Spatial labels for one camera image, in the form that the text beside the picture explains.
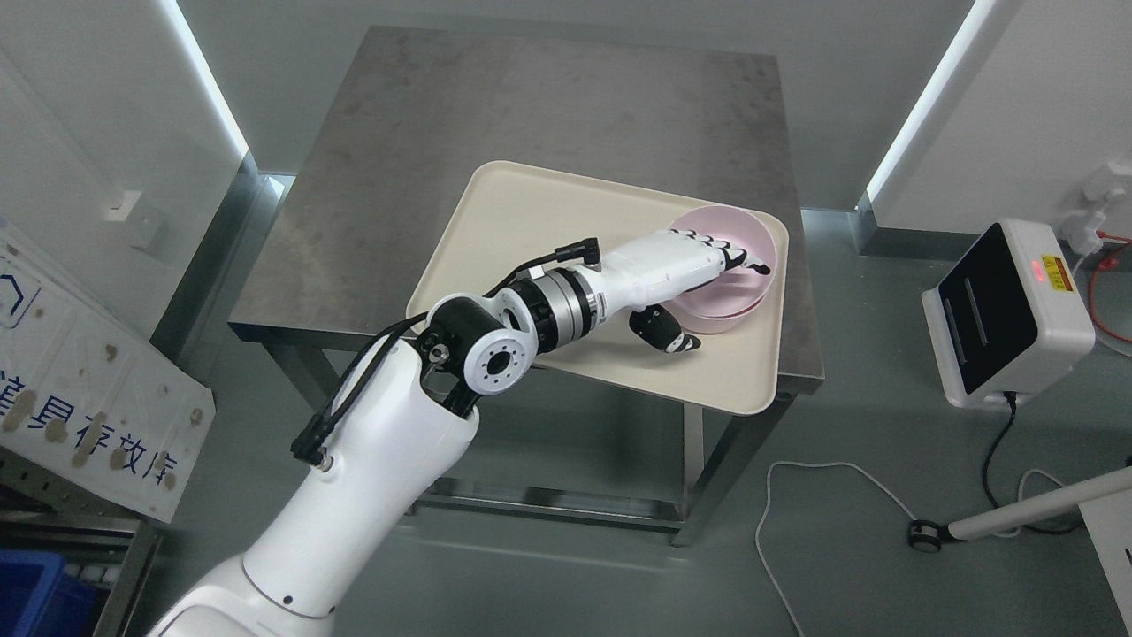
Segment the black power cord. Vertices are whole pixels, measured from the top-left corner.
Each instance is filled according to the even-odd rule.
[[[990,444],[990,449],[987,450],[987,456],[983,460],[983,493],[986,493],[987,500],[990,501],[990,506],[994,507],[995,509],[1001,508],[1002,505],[998,503],[998,499],[995,498],[994,493],[990,492],[990,485],[987,482],[987,474],[989,473],[990,470],[990,459],[994,458],[994,453],[996,449],[998,449],[998,444],[1002,442],[1002,439],[1006,438],[1006,432],[1010,431],[1010,428],[1014,427],[1014,420],[1018,418],[1018,394],[1013,391],[1004,391],[1003,396],[1006,398],[1006,405],[1010,405],[1010,420],[1006,421],[1006,425],[1002,428],[1002,431],[998,432],[998,437],[995,438],[994,442]],[[1034,533],[1039,533],[1041,535],[1066,535],[1073,533],[1078,528],[1081,528],[1081,522],[1078,520],[1072,525],[1063,528],[1041,528],[1028,524],[1022,525],[1022,528],[1032,531]]]

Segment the white device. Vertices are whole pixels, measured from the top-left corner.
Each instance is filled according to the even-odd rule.
[[[543,270],[552,260],[585,265]],[[660,230],[600,257],[595,239],[517,267],[486,295],[434,305],[415,344],[400,341],[421,316],[383,335],[351,365],[334,401],[291,446],[310,473],[243,554],[209,571],[149,632],[153,637],[326,636],[346,589],[405,510],[468,449],[475,402],[513,387],[537,354],[588,335],[623,308],[654,348],[685,335],[660,302],[731,267],[769,274],[747,250],[691,231]],[[451,375],[446,396],[423,387]]]
[[[1018,404],[1067,375],[1096,334],[1053,230],[1003,218],[924,292],[932,347],[955,407]]]

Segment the red cable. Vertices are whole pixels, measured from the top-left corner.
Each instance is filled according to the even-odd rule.
[[[1101,262],[1104,262],[1105,260],[1108,260],[1108,259],[1115,259],[1116,255],[1118,255],[1121,251],[1123,251],[1124,248],[1126,248],[1129,246],[1132,246],[1132,239],[1129,239],[1129,238],[1125,238],[1125,236],[1114,236],[1112,234],[1101,233],[1101,232],[1098,232],[1098,234],[1100,234],[1101,236],[1107,238],[1107,239],[1120,239],[1120,240],[1124,241],[1123,246],[1121,246],[1121,247],[1116,248],[1115,250],[1113,250],[1113,253],[1110,253],[1110,255],[1106,256],[1104,259],[1101,259]],[[1114,339],[1122,341],[1124,343],[1132,343],[1132,338],[1117,335],[1116,333],[1114,333],[1113,330],[1110,330],[1107,326],[1105,326],[1104,324],[1101,324],[1100,322],[1100,318],[1097,317],[1097,308],[1096,308],[1096,305],[1094,303],[1092,289],[1094,289],[1094,286],[1096,285],[1096,282],[1097,282],[1097,274],[1100,274],[1100,272],[1101,272],[1101,266],[1098,262],[1097,264],[1097,268],[1092,270],[1092,276],[1089,276],[1089,317],[1092,318],[1092,325],[1096,326],[1097,329],[1099,329],[1101,333],[1105,333],[1106,335],[1113,337]]]

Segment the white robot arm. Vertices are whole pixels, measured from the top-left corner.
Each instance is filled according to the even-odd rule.
[[[552,260],[584,264],[542,269]],[[514,387],[534,358],[573,343],[616,311],[669,353],[694,350],[658,303],[731,267],[770,268],[746,250],[691,231],[661,230],[603,258],[586,239],[528,261],[486,295],[452,294],[375,338],[291,449],[311,471],[241,556],[186,594],[152,636],[329,635],[346,589],[405,510],[463,456],[475,402]],[[414,344],[400,339],[421,318]],[[443,397],[422,387],[451,375]]]

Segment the white sign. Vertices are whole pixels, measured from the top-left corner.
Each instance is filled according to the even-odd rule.
[[[171,522],[212,393],[0,241],[0,446]]]

